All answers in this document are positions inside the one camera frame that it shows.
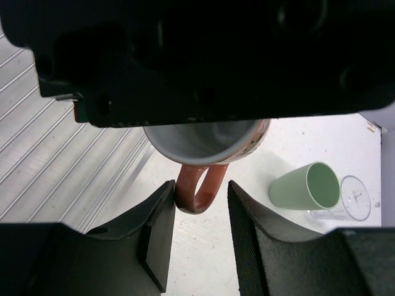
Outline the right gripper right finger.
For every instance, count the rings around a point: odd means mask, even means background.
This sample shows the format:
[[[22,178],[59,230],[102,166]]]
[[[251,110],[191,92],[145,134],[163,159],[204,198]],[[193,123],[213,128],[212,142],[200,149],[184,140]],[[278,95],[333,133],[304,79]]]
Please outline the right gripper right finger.
[[[227,199],[241,295],[394,294],[394,229],[320,234],[262,205],[234,181]]]

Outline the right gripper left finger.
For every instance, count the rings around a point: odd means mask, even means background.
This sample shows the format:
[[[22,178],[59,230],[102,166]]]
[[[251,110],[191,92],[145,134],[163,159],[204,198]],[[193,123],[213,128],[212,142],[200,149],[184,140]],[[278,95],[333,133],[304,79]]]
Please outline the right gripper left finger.
[[[175,182],[83,234],[62,223],[1,225],[2,295],[160,295],[172,247]]]

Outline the pink ceramic mug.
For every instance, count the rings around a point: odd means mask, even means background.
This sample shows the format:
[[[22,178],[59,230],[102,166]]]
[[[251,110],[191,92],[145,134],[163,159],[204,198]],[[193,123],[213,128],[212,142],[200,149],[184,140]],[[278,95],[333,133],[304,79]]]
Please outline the pink ceramic mug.
[[[257,150],[270,125],[269,119],[261,119],[145,126],[143,130],[160,154],[181,164],[175,203],[181,211],[197,215],[211,206],[229,164]]]

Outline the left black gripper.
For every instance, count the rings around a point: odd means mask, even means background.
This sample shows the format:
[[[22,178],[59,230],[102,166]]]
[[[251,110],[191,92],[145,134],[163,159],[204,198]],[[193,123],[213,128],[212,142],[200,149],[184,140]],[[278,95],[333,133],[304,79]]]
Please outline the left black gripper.
[[[1,26],[41,95],[100,128],[394,101],[393,1],[2,1]]]

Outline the clear glass cup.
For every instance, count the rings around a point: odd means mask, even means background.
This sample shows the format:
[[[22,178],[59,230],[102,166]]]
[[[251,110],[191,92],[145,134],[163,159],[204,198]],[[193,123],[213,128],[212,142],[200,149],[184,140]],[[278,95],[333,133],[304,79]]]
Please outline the clear glass cup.
[[[338,204],[329,210],[308,210],[316,220],[358,221],[368,219],[371,213],[371,200],[363,182],[353,176],[343,176],[339,181],[340,198]]]

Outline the light green cup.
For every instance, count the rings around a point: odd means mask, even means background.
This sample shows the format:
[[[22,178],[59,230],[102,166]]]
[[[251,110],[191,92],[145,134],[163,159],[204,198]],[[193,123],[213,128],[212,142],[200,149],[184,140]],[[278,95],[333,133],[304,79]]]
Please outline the light green cup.
[[[322,162],[290,171],[268,187],[272,204],[288,210],[329,210],[338,204],[340,193],[336,173]]]

